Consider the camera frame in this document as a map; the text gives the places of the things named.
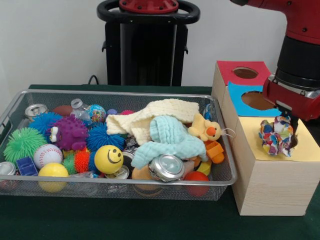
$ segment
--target orange lego block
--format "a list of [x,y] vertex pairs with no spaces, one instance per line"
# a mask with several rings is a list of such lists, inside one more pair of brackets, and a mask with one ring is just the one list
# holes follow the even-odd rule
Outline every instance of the orange lego block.
[[212,160],[214,164],[220,164],[225,159],[223,154],[224,149],[217,141],[206,141],[205,143],[206,155]]

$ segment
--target green tablecloth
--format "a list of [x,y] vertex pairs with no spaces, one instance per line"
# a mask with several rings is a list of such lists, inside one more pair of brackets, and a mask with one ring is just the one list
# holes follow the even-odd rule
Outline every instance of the green tablecloth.
[[[210,94],[210,87],[31,85],[32,89]],[[305,216],[239,216],[231,187],[219,201],[0,197],[0,239],[320,239],[320,188]]]

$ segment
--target cream knitted cloth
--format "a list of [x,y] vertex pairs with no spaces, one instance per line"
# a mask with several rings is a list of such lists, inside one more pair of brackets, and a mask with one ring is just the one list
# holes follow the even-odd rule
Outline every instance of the cream knitted cloth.
[[183,124],[192,123],[199,112],[196,102],[179,99],[164,99],[150,102],[144,109],[130,115],[108,115],[107,134],[134,135],[139,145],[151,140],[150,122],[156,116],[167,115],[177,118]]

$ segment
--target rubber duck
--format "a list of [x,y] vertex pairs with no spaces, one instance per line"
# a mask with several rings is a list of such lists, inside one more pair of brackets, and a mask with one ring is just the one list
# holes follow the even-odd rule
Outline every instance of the rubber duck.
[[199,137],[202,141],[216,141],[220,138],[222,130],[219,123],[205,120],[200,114],[196,113],[191,127],[188,128],[189,134]]

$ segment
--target plastic bottle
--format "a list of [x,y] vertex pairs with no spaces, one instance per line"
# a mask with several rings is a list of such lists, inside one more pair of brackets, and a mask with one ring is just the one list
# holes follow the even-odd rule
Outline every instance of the plastic bottle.
[[76,98],[71,101],[71,107],[73,108],[71,114],[74,114],[77,119],[82,120],[86,126],[92,124],[92,120],[89,115],[89,105],[83,103],[80,98]]

